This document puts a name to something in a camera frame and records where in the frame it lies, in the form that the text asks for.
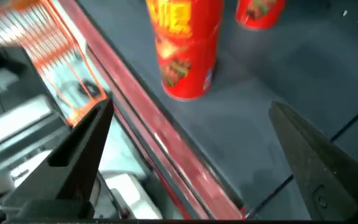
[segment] red cylindrical can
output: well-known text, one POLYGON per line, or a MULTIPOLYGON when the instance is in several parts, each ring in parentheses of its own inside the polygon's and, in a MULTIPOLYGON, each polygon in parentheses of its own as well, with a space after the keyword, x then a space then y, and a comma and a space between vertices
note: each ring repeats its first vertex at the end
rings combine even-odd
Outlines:
POLYGON ((165 91, 176 99, 203 95, 216 61, 223 0, 146 0, 165 91))
POLYGON ((236 20, 250 29, 268 29, 278 21, 285 0, 238 0, 236 20))

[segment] orange wire basket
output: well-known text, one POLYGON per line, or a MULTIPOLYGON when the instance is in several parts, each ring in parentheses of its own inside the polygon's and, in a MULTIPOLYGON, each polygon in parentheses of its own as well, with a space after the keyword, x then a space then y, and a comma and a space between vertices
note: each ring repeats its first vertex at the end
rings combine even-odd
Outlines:
POLYGON ((44 80, 56 91, 58 97, 70 107, 72 113, 67 121, 76 125, 79 120, 99 101, 106 98, 106 93, 96 78, 84 52, 73 36, 67 24, 57 12, 50 0, 11 1, 0 7, 0 45, 20 45, 25 48, 36 69, 44 80), (71 62, 80 59, 86 70, 99 88, 98 97, 93 97, 71 62), (81 106, 73 106, 53 83, 48 73, 65 65, 90 99, 81 106))

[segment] gray floor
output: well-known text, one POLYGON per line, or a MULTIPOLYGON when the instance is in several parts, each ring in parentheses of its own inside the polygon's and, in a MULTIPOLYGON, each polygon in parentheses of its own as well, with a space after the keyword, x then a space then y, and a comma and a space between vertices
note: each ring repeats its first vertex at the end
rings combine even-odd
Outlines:
MULTIPOLYGON (((144 1, 77 2, 182 137, 247 208, 291 175, 269 120, 272 100, 292 106, 333 140, 358 114, 358 1, 331 1, 330 7, 327 1, 287 1, 279 23, 265 32, 239 26, 236 1, 225 1, 214 82, 208 94, 186 103, 162 90, 144 1)), ((337 140, 358 161, 352 132, 337 140)), ((282 194, 261 218, 309 218, 295 182, 282 194)))
MULTIPOLYGON (((80 44, 82 50, 84 50, 84 46, 86 44, 84 38, 78 32, 78 29, 73 25, 70 18, 68 18, 65 12, 61 9, 59 3, 57 1, 54 1, 54 4, 56 5, 57 9, 59 10, 59 13, 62 15, 65 22, 69 25, 69 29, 74 33, 75 38, 80 44)), ((39 14, 39 11, 35 10, 31 13, 33 13, 33 15, 39 14)), ((12 18, 18 18, 17 15, 15 15, 14 13, 7 14, 7 16, 11 16, 12 18)), ((22 35, 23 31, 28 28, 25 26, 21 27, 21 24, 26 23, 23 21, 16 21, 16 24, 12 24, 12 21, 10 21, 9 19, 1 19, 0 37, 3 37, 6 40, 14 40, 18 35, 22 35)), ((93 66, 93 64, 87 57, 85 60, 89 62, 91 70, 97 76, 97 79, 102 84, 103 88, 108 90, 109 87, 107 86, 106 82, 104 82, 97 69, 93 66)), ((70 107, 68 107, 66 104, 64 104, 61 100, 58 99, 57 92, 51 84, 53 84, 60 91, 63 92, 64 96, 71 105, 73 105, 75 108, 80 108, 86 102, 88 102, 88 99, 87 97, 84 97, 78 93, 78 90, 76 89, 78 77, 75 76, 68 64, 71 65, 72 69, 74 69, 80 79, 91 80, 92 82, 94 82, 94 79, 91 76, 90 70, 84 63, 84 60, 78 59, 74 52, 70 52, 70 54, 65 55, 65 59, 63 60, 61 58, 60 61, 61 63, 55 63, 53 66, 49 66, 48 69, 44 69, 42 78, 51 94, 55 97, 55 100, 61 107, 63 113, 66 115, 66 117, 69 117, 73 114, 73 111, 70 109, 70 107)), ((11 81, 12 80, 10 80, 9 75, 4 75, 2 80, 0 78, 0 86, 4 86, 2 84, 9 83, 11 81)), ((128 138, 128 136, 115 118, 113 118, 113 121, 110 126, 108 139, 106 141, 99 169, 101 172, 130 172, 140 178, 145 178, 148 172, 148 169, 142 162, 142 159, 140 158, 140 155, 135 149, 132 141, 128 138)))

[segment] snack can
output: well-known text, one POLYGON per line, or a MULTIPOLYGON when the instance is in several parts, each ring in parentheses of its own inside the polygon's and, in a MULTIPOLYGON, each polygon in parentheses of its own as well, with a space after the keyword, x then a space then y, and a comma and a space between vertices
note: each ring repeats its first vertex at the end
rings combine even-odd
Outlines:
POLYGON ((195 99, 211 85, 223 0, 146 0, 164 90, 195 99))
POLYGON ((236 20, 253 30, 268 29, 278 21, 285 0, 238 0, 236 20))

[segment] yellow lettering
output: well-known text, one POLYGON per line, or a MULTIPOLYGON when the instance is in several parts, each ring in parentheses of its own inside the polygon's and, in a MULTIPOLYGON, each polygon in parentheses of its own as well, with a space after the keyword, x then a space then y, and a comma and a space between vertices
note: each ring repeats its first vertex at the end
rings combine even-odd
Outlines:
POLYGON ((173 35, 191 35, 191 2, 147 0, 152 22, 173 35))
POLYGON ((147 0, 147 7, 149 9, 149 14, 150 14, 150 18, 152 20, 152 22, 157 22, 158 21, 158 10, 155 7, 155 1, 153 0, 147 0))
POLYGON ((190 2, 173 3, 170 8, 170 32, 172 34, 190 33, 190 2))

